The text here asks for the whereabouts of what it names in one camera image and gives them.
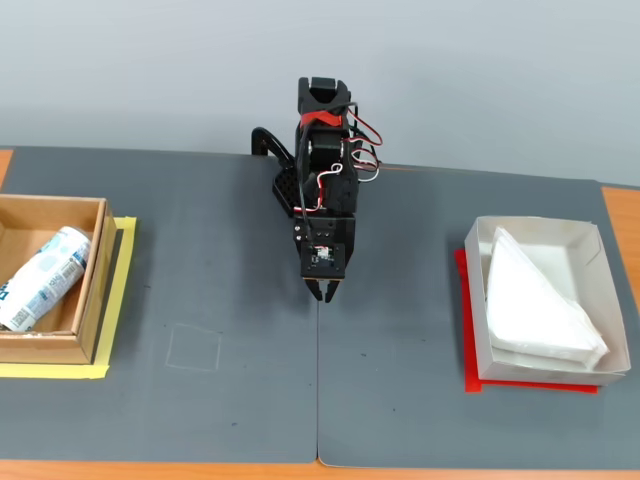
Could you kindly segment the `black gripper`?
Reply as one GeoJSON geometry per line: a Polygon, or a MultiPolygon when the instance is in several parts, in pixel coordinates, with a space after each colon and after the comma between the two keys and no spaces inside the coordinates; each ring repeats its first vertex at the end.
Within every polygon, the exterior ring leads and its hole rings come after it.
{"type": "MultiPolygon", "coordinates": [[[[345,274],[355,245],[356,220],[352,215],[331,217],[309,215],[307,222],[301,214],[294,216],[293,241],[296,245],[302,274],[345,274]]],[[[323,300],[320,282],[304,279],[317,301],[323,300]]],[[[342,279],[324,281],[324,302],[330,303],[343,283],[342,279]]]]}

